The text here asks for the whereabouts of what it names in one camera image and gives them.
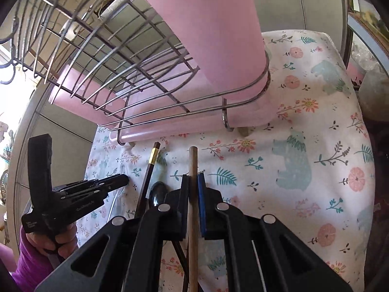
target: wire rack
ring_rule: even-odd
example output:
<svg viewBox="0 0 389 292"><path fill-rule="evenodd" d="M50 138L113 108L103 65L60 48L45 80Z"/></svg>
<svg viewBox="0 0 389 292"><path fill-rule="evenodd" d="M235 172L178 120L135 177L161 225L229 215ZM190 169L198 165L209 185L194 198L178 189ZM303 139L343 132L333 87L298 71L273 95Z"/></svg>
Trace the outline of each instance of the wire rack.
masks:
<svg viewBox="0 0 389 292"><path fill-rule="evenodd" d="M111 131L135 127L140 124L163 121L198 113L221 110L227 130L227 109L249 104L260 98L270 84L269 58L263 73L252 83L238 89L209 94L195 99L180 101L175 92L185 88L200 68L193 66L192 57L163 19L146 0L18 0L1 25L0 36L11 31L0 44L10 50L11 60L0 68L13 67L9 84L15 77L17 66L23 71L31 70L35 78L50 82L65 90L71 97L90 104L106 116L114 116L116 124ZM170 72L180 67L180 73ZM79 80L72 88L63 85L60 75L67 75L70 69L80 72ZM241 91L253 86L268 73L265 87L249 100L228 103L223 95ZM86 95L88 81L92 78L100 88L92 95ZM166 82L180 78L178 86L168 90ZM80 94L79 89L85 86ZM142 102L131 103L131 96L150 87L158 88L160 94L150 96ZM96 97L102 89L116 93L114 99L107 98L104 104L97 104ZM171 104L142 113L150 114L171 109L167 117L156 117L146 122L134 122L140 114L126 117L126 110L134 105L145 104L166 96ZM219 97L220 104L207 108L191 109L197 101ZM120 110L112 110L113 100L124 99L126 104Z"/></svg>

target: white floral fabric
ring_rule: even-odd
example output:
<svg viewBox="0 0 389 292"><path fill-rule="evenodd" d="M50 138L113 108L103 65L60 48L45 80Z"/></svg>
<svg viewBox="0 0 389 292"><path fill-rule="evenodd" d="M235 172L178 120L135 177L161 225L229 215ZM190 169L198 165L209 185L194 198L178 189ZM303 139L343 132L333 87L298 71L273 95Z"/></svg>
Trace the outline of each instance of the white floral fabric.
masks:
<svg viewBox="0 0 389 292"><path fill-rule="evenodd" d="M375 191L367 130L345 66L329 36L312 31L263 34L270 56L269 91L278 105L271 123L229 133L180 134L112 145L98 128L86 179L125 173L130 184L117 197L111 218L133 218L154 141L161 150L150 186L179 188L188 173L190 146L198 147L207 186L244 214L274 214L355 292L363 269ZM108 219L115 192L104 206L77 222L79 244ZM221 241L200 241L199 274L205 292L227 292ZM171 243L163 248L160 291L181 291L183 270Z"/></svg>

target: wooden chopstick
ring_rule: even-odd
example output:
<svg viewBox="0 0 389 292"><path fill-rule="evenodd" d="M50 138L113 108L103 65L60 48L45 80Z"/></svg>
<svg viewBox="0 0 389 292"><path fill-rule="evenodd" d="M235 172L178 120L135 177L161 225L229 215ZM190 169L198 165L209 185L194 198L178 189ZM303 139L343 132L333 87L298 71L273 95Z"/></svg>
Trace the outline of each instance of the wooden chopstick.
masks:
<svg viewBox="0 0 389 292"><path fill-rule="evenodd" d="M154 146L151 150L151 155L149 159L149 164L147 165L146 174L143 179L143 184L141 188L141 193L139 194L137 208L135 210L134 218L141 217L146 211L146 203L147 203L147 189L149 188L150 179L152 175L152 170L154 169L155 161L157 160L159 147L161 147L161 144L159 142L155 142Z"/></svg>
<svg viewBox="0 0 389 292"><path fill-rule="evenodd" d="M197 147L189 148L189 205L188 205L188 250L189 286L197 292L197 244L198 244L198 191L197 191Z"/></svg>

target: hand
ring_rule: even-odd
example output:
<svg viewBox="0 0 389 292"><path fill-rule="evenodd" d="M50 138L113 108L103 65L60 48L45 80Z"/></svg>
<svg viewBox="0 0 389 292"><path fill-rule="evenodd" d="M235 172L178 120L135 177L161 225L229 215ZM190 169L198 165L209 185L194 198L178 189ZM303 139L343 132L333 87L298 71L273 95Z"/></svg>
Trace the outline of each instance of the hand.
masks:
<svg viewBox="0 0 389 292"><path fill-rule="evenodd" d="M78 248L77 237L75 237L76 232L77 226L73 223L67 226L65 232L55 236L55 241L59 244L63 244L59 247L58 254L65 259ZM26 234L26 237L29 243L44 256L48 255L44 249L55 250L55 244L46 235L30 233Z"/></svg>

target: silver screw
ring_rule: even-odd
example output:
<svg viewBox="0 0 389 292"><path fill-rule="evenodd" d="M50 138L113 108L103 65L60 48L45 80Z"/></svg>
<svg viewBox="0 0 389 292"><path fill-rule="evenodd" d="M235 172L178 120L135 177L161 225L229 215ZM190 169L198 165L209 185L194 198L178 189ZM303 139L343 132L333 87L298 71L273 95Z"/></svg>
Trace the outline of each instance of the silver screw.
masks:
<svg viewBox="0 0 389 292"><path fill-rule="evenodd" d="M271 214L266 214L264 217L263 217L263 221L266 223L266 224L273 224L275 223L276 219L273 215Z"/></svg>
<svg viewBox="0 0 389 292"><path fill-rule="evenodd" d="M112 218L111 223L112 223L112 225L120 226L124 223L124 221L125 221L124 217L116 216L116 217Z"/></svg>
<svg viewBox="0 0 389 292"><path fill-rule="evenodd" d="M169 204L162 203L158 206L158 211L160 211L160 212L167 212L168 210L170 210Z"/></svg>
<svg viewBox="0 0 389 292"><path fill-rule="evenodd" d="M220 202L216 208L218 210L228 210L230 208L230 206L227 204L227 203L224 203L224 202Z"/></svg>

